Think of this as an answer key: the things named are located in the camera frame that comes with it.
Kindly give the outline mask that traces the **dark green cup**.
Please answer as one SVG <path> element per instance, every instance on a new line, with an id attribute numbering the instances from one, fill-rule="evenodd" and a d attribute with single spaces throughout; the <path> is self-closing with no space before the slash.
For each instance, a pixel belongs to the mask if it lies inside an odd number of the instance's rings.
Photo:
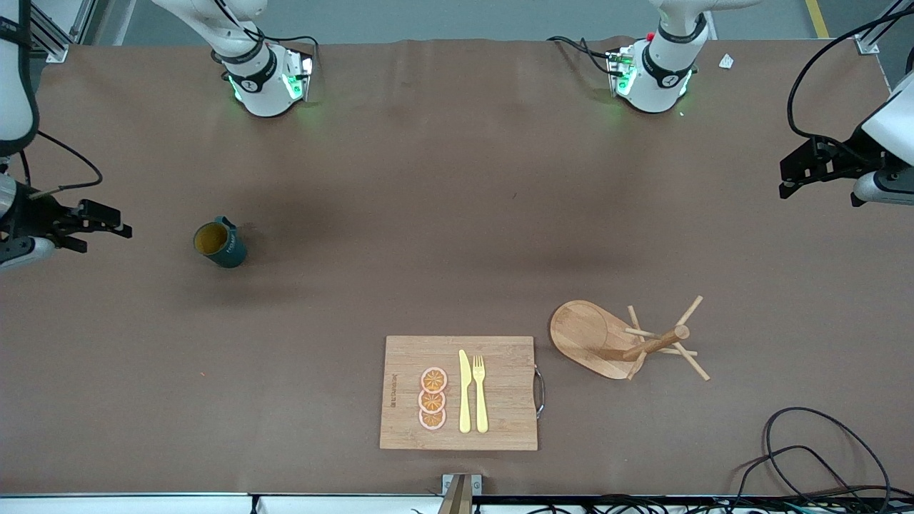
<path id="1" fill-rule="evenodd" d="M 197 253 L 222 268 L 239 267 L 247 258 L 238 227 L 226 217 L 215 217 L 197 228 L 193 244 Z"/>

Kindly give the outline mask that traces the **wooden mug tree stand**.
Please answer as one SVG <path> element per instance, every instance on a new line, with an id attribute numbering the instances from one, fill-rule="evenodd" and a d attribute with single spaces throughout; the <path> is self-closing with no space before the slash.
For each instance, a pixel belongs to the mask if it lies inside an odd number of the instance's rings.
<path id="1" fill-rule="evenodd" d="M 626 321 L 590 301 L 568 301 L 551 316 L 549 335 L 566 358 L 604 378 L 633 380 L 650 355 L 662 353 L 684 358 L 703 381 L 710 381 L 695 352 L 683 347 L 690 335 L 688 320 L 703 300 L 696 296 L 663 334 L 643 330 L 633 306 L 628 306 Z"/>

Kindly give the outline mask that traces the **yellow plastic fork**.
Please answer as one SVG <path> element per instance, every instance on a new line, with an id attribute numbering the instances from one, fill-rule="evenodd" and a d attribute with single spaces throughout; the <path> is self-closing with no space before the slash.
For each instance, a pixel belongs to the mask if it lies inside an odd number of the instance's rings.
<path id="1" fill-rule="evenodd" d="M 473 381 L 474 384 L 476 384 L 476 429 L 479 433 L 487 433 L 489 430 L 489 419 L 486 404 L 486 391 L 484 390 L 486 368 L 484 368 L 484 359 L 482 355 L 476 355 L 471 358 L 471 375 L 473 375 Z"/>

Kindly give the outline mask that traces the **yellow plastic knife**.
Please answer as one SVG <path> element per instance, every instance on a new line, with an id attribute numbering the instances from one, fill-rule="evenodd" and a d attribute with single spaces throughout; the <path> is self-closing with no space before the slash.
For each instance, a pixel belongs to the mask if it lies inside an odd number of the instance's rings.
<path id="1" fill-rule="evenodd" d="M 470 400 L 469 400 L 469 387 L 473 377 L 471 377 L 471 364 L 467 353 L 460 349 L 459 351 L 459 364 L 460 364 L 460 382 L 461 382 L 461 399 L 460 399 L 460 413 L 459 413 L 459 430 L 461 433 L 470 433 L 471 432 L 471 409 L 470 409 Z"/>

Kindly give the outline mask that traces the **aluminium frame post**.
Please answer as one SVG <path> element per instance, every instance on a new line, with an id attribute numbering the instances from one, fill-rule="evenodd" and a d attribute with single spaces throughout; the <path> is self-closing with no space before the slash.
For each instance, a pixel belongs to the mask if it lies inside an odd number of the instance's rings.
<path id="1" fill-rule="evenodd" d="M 872 21 L 854 33 L 853 39 L 858 54 L 878 54 L 878 40 L 901 19 L 903 14 L 914 14 L 914 0 L 890 0 Z"/>
<path id="2" fill-rule="evenodd" d="M 31 0 L 33 50 L 62 63 L 69 46 L 94 42 L 110 0 Z"/>

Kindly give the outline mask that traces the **metal table edge bracket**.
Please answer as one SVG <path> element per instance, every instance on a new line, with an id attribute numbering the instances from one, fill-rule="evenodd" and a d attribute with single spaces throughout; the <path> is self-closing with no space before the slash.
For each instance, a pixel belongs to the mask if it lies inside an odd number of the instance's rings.
<path id="1" fill-rule="evenodd" d="M 483 493 L 481 474 L 445 474 L 441 485 L 443 500 L 437 514 L 478 514 L 476 497 Z"/>

